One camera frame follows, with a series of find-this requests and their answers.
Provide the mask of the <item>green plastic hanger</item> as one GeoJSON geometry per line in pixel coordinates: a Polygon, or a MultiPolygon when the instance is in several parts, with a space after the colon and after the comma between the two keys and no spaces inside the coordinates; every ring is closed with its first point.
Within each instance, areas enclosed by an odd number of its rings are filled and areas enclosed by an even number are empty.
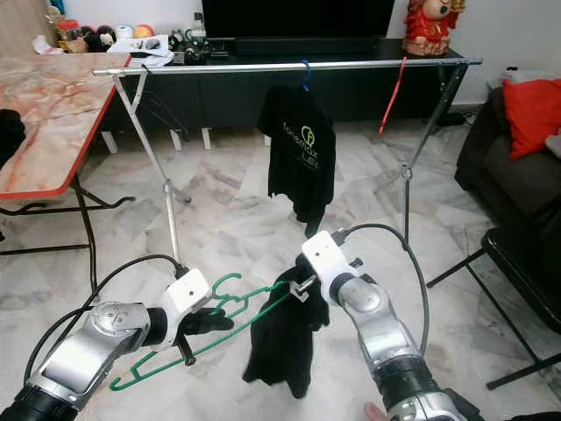
{"type": "MultiPolygon", "coordinates": [[[[220,293],[219,291],[220,286],[224,284],[225,281],[229,280],[229,278],[241,278],[241,277],[242,276],[240,275],[240,273],[229,273],[229,274],[225,274],[224,276],[221,276],[219,280],[217,280],[216,283],[214,283],[211,286],[213,291],[212,293],[213,300],[216,300],[217,303],[213,303],[213,304],[206,303],[204,306],[212,306],[212,308],[223,309],[224,306],[227,305],[228,303],[241,303],[239,309],[236,309],[236,311],[233,311],[232,313],[228,314],[228,316],[231,319],[235,319],[237,316],[239,316],[239,314],[247,311],[250,308],[250,301],[255,296],[263,296],[265,293],[281,291],[281,289],[285,290],[285,292],[283,292],[283,296],[285,296],[288,293],[286,291],[286,289],[288,288],[288,281],[276,281],[275,284],[272,286],[263,286],[263,288],[254,289],[252,292],[241,294],[241,296],[236,296],[236,294],[220,293]]],[[[207,353],[210,349],[213,349],[214,347],[219,347],[225,341],[228,341],[231,338],[236,337],[237,334],[244,332],[245,329],[249,329],[250,326],[257,324],[257,321],[260,321],[261,318],[264,317],[266,314],[272,312],[273,309],[276,308],[276,306],[277,306],[276,303],[265,304],[263,308],[260,309],[260,312],[255,314],[255,316],[253,316],[252,318],[245,321],[244,324],[233,326],[233,328],[225,332],[222,337],[217,338],[213,342],[210,342],[208,345],[205,345],[199,349],[193,349],[194,357],[197,358],[200,356],[200,354],[207,353]]],[[[146,356],[141,357],[140,360],[135,362],[135,364],[133,364],[130,367],[129,375],[124,375],[115,378],[115,380],[110,382],[109,389],[111,390],[128,389],[130,386],[137,384],[137,382],[143,382],[155,375],[160,375],[160,373],[163,373],[164,370],[168,370],[180,365],[185,366],[183,362],[183,357],[180,357],[179,360],[169,361],[167,364],[161,365],[160,367],[153,368],[151,370],[145,368],[145,364],[147,364],[149,360],[152,360],[153,358],[158,356],[158,354],[161,354],[160,350],[153,350],[149,354],[146,354],[146,356]]]]}

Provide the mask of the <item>black fonemax print T-shirt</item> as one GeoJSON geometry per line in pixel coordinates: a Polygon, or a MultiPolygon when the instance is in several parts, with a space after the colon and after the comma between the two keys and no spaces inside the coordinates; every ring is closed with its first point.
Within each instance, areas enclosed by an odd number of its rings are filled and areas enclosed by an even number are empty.
{"type": "Polygon", "coordinates": [[[291,293],[292,283],[316,277],[305,256],[276,278],[277,289],[269,293],[258,319],[250,325],[250,357],[242,380],[260,380],[268,385],[285,382],[293,397],[306,396],[311,382],[314,354],[313,333],[330,323],[328,304],[319,291],[319,281],[308,288],[302,301],[291,293]]]}
{"type": "Polygon", "coordinates": [[[296,220],[305,224],[305,236],[313,237],[334,197],[337,135],[332,116],[304,88],[274,85],[257,128],[270,139],[267,193],[287,196],[296,220]]]}

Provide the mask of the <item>thin black hanger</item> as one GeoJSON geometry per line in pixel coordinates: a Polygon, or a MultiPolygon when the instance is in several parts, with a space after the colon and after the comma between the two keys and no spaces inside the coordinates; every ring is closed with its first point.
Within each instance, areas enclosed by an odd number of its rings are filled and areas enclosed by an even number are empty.
{"type": "Polygon", "coordinates": [[[191,128],[191,97],[185,80],[173,75],[148,75],[138,109],[141,123],[151,129],[174,130],[186,138],[191,128]]]}

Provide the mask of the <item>red plastic hanger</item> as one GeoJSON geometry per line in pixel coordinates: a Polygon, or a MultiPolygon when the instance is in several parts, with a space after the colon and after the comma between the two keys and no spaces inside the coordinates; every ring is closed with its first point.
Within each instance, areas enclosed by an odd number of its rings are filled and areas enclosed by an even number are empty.
{"type": "Polygon", "coordinates": [[[385,135],[385,129],[388,124],[390,113],[392,113],[394,105],[396,104],[398,93],[400,93],[401,84],[403,83],[404,71],[407,66],[408,57],[403,57],[403,59],[401,59],[400,65],[398,65],[398,73],[393,85],[393,91],[390,92],[390,97],[387,100],[385,111],[382,112],[382,118],[380,124],[378,125],[378,136],[380,137],[385,135]]]}

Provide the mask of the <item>person's bare foot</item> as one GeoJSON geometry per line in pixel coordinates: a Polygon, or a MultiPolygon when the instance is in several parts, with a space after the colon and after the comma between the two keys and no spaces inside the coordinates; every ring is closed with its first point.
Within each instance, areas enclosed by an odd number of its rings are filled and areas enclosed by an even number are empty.
{"type": "Polygon", "coordinates": [[[362,413],[367,421],[387,421],[386,412],[376,403],[367,402],[362,406],[362,413]]]}

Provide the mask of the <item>black TV console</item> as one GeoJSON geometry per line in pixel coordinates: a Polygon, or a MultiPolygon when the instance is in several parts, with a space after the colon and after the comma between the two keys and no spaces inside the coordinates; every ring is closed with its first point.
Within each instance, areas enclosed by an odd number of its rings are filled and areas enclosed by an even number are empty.
{"type": "MultiPolygon", "coordinates": [[[[364,54],[304,56],[219,56],[202,65],[289,63],[290,61],[373,61],[388,59],[464,57],[454,51],[441,56],[412,56],[400,39],[380,39],[375,51],[364,54]]],[[[403,83],[390,118],[429,118],[441,97],[452,67],[405,68],[403,83]]],[[[267,91],[274,85],[301,87],[303,69],[264,73],[160,74],[185,80],[191,97],[191,128],[252,127],[267,91]]],[[[316,69],[311,93],[336,123],[381,120],[398,68],[316,69]]]]}

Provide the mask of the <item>black metal chair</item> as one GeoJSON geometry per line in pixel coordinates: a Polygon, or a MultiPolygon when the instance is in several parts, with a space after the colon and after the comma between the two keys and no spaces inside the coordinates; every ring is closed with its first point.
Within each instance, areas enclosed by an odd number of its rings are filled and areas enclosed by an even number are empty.
{"type": "Polygon", "coordinates": [[[521,380],[526,376],[540,372],[540,370],[561,364],[561,352],[545,358],[537,356],[524,334],[502,308],[501,302],[494,297],[492,291],[472,268],[473,262],[478,258],[489,257],[494,265],[500,269],[508,283],[516,289],[518,296],[526,302],[530,311],[536,314],[538,320],[548,326],[551,332],[561,334],[561,276],[558,278],[549,277],[548,272],[543,268],[541,252],[541,241],[536,236],[525,235],[524,232],[514,228],[494,227],[487,230],[481,237],[480,249],[470,253],[464,260],[451,266],[451,268],[444,270],[432,281],[425,283],[426,289],[432,289],[433,286],[441,283],[444,278],[452,276],[458,270],[468,270],[473,280],[479,285],[481,292],[487,296],[490,304],[500,314],[501,320],[514,334],[518,344],[529,354],[532,364],[508,375],[498,377],[496,380],[486,382],[486,389],[501,388],[501,386],[508,385],[509,382],[521,380]]]}

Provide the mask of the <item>silver metal clothes rack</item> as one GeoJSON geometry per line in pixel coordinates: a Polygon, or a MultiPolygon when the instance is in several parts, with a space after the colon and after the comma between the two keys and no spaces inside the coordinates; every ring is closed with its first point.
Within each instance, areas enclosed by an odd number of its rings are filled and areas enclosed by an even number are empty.
{"type": "MultiPolygon", "coordinates": [[[[398,68],[401,59],[373,60],[373,61],[312,61],[311,65],[323,71],[350,71],[350,69],[366,68],[398,68]]],[[[409,67],[452,67],[451,77],[448,82],[442,84],[441,97],[434,108],[428,124],[426,124],[420,145],[415,149],[412,158],[408,163],[403,164],[400,179],[403,181],[403,233],[406,239],[409,238],[410,225],[410,181],[413,179],[415,165],[423,153],[424,146],[428,143],[429,137],[436,131],[438,118],[445,115],[451,107],[453,97],[458,92],[465,74],[469,67],[480,65],[482,59],[466,59],[466,57],[442,57],[442,59],[408,59],[409,67]]],[[[109,76],[117,90],[117,95],[124,102],[125,112],[130,118],[132,127],[143,144],[145,152],[153,168],[160,174],[163,180],[163,196],[165,199],[166,217],[168,221],[169,236],[171,236],[171,249],[173,257],[182,261],[179,248],[179,233],[175,221],[175,205],[177,202],[188,203],[191,197],[186,196],[180,189],[177,189],[171,179],[166,175],[163,166],[153,152],[151,141],[146,136],[143,125],[140,124],[136,109],[140,104],[141,97],[144,95],[146,76],[153,74],[233,74],[233,73],[264,73],[276,71],[304,71],[304,65],[300,61],[290,61],[289,63],[264,63],[264,64],[233,64],[233,65],[201,65],[200,67],[160,67],[151,69],[149,67],[132,68],[104,68],[95,69],[93,76],[109,76]]]]}

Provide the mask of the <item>black soundbar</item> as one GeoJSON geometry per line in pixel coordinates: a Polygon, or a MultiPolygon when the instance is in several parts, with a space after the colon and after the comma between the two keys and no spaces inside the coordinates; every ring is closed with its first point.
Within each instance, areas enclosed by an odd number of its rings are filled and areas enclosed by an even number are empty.
{"type": "Polygon", "coordinates": [[[375,51],[380,39],[333,39],[332,37],[242,37],[233,40],[232,55],[304,56],[364,54],[375,51]]]}

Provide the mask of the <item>small dark gadget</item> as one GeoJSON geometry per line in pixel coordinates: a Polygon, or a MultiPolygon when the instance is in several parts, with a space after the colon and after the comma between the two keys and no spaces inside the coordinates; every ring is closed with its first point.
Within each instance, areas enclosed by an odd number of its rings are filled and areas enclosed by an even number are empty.
{"type": "Polygon", "coordinates": [[[188,37],[181,43],[181,51],[185,64],[203,64],[211,55],[211,45],[205,37],[188,37]]]}

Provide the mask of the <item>marble pattern red-edged folding table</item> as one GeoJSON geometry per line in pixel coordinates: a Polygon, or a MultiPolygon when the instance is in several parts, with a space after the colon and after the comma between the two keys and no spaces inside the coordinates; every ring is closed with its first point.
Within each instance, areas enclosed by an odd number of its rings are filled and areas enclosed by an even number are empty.
{"type": "Polygon", "coordinates": [[[89,284],[97,284],[96,237],[89,213],[109,203],[80,184],[80,171],[113,97],[112,79],[96,71],[128,67],[128,53],[4,57],[1,107],[19,113],[25,140],[0,169],[0,213],[5,216],[80,213],[89,252],[89,284]]]}

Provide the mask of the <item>black crumpled garment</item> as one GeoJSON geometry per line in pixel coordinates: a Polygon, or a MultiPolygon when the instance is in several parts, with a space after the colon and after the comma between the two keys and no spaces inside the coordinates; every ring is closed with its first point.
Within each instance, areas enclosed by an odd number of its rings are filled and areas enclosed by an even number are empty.
{"type": "Polygon", "coordinates": [[[0,110],[0,163],[11,160],[25,141],[25,124],[19,112],[0,110]]]}

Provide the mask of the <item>white paper stack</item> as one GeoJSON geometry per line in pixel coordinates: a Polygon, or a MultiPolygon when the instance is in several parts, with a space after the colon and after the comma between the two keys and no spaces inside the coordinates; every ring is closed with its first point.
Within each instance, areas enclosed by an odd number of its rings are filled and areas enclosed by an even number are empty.
{"type": "Polygon", "coordinates": [[[128,53],[129,67],[165,67],[174,58],[165,33],[147,39],[118,39],[109,47],[108,52],[128,53]]]}

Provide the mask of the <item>black television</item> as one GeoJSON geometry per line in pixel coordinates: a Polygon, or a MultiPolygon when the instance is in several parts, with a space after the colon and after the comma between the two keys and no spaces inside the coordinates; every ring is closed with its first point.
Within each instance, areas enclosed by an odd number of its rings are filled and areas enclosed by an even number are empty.
{"type": "Polygon", "coordinates": [[[209,36],[219,39],[381,39],[395,0],[202,0],[209,36]]]}

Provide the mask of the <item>clear plastic bottle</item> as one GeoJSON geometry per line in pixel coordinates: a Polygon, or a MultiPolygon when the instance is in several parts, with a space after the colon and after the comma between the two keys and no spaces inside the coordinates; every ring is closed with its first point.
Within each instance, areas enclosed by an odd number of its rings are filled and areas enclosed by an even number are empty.
{"type": "Polygon", "coordinates": [[[203,12],[194,13],[191,27],[191,37],[194,43],[204,43],[207,40],[207,28],[205,28],[203,12]]]}

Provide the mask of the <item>red laughing Buddha statue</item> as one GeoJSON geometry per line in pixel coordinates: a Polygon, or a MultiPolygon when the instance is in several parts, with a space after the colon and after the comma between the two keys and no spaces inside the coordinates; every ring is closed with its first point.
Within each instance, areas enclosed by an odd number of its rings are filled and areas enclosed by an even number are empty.
{"type": "Polygon", "coordinates": [[[466,0],[408,0],[405,52],[438,56],[448,51],[450,32],[466,9],[466,0]]]}

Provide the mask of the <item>red cushion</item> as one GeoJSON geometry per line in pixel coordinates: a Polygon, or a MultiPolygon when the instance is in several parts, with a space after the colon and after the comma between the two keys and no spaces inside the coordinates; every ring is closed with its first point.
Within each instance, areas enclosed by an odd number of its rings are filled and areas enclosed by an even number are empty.
{"type": "Polygon", "coordinates": [[[545,151],[561,129],[561,79],[502,81],[502,99],[512,136],[511,161],[545,151]]]}

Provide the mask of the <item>black mouse plush toy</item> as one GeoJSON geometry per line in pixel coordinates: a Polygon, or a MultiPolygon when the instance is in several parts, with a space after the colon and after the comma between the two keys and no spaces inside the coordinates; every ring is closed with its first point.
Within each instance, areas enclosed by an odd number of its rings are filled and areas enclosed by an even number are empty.
{"type": "Polygon", "coordinates": [[[87,45],[87,53],[108,52],[117,40],[115,28],[111,25],[99,25],[96,29],[91,25],[81,25],[80,34],[87,45]]]}

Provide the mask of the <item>red lid glass jar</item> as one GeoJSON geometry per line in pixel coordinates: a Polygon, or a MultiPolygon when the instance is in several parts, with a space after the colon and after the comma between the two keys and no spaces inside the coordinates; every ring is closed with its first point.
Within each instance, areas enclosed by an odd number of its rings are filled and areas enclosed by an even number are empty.
{"type": "Polygon", "coordinates": [[[77,53],[75,42],[80,39],[79,23],[73,19],[63,19],[53,25],[59,33],[60,47],[67,53],[77,53]]]}

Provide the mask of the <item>white tissue pack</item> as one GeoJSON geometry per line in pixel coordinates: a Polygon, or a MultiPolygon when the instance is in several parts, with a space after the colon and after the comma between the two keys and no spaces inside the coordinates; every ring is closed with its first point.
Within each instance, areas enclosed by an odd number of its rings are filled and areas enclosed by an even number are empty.
{"type": "Polygon", "coordinates": [[[63,54],[64,49],[58,48],[48,43],[44,35],[39,35],[32,41],[32,49],[39,55],[63,54]]]}

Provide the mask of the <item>light wooden cabinet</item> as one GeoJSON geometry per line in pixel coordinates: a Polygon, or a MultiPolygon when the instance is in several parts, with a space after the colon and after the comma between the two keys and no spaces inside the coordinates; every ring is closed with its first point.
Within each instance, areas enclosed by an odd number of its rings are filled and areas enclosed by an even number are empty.
{"type": "Polygon", "coordinates": [[[0,0],[0,56],[36,55],[32,42],[43,36],[52,46],[57,35],[48,23],[48,0],[0,0]]]}

